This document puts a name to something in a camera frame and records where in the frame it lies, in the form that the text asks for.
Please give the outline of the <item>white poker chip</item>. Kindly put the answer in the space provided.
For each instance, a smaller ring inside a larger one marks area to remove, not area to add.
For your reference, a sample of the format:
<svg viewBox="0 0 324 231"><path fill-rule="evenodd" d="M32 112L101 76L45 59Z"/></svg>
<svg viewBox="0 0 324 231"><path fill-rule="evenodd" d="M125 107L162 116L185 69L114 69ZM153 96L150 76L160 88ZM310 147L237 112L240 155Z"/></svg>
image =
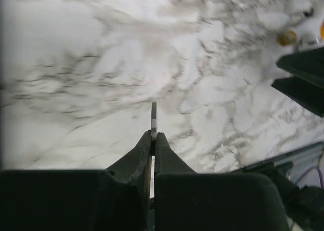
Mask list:
<svg viewBox="0 0 324 231"><path fill-rule="evenodd" d="M157 103L151 105L151 139L155 141L157 137Z"/></svg>

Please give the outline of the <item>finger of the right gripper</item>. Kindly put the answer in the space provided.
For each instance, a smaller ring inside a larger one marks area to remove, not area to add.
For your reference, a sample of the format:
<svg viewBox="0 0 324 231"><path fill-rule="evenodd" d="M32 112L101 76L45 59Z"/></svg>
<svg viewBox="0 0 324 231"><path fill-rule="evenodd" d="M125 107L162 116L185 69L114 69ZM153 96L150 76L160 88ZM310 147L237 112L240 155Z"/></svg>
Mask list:
<svg viewBox="0 0 324 231"><path fill-rule="evenodd" d="M323 47L284 55L276 66L292 76L276 79L271 86L323 117Z"/></svg>

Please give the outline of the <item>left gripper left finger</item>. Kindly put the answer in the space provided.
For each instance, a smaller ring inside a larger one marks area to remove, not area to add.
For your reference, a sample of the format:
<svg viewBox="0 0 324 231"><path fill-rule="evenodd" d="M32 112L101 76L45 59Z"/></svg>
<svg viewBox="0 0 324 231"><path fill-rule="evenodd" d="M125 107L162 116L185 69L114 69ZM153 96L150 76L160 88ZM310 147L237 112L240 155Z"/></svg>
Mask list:
<svg viewBox="0 0 324 231"><path fill-rule="evenodd" d="M151 133L106 169L1 171L1 230L145 230Z"/></svg>

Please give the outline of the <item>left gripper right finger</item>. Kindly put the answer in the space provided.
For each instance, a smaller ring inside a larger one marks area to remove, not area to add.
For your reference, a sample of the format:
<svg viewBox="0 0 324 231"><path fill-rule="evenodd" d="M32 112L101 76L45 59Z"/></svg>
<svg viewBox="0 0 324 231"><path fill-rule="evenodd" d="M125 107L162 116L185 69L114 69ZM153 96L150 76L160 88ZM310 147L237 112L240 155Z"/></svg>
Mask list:
<svg viewBox="0 0 324 231"><path fill-rule="evenodd" d="M288 230L279 192L257 173L198 174L171 149L155 142L156 230Z"/></svg>

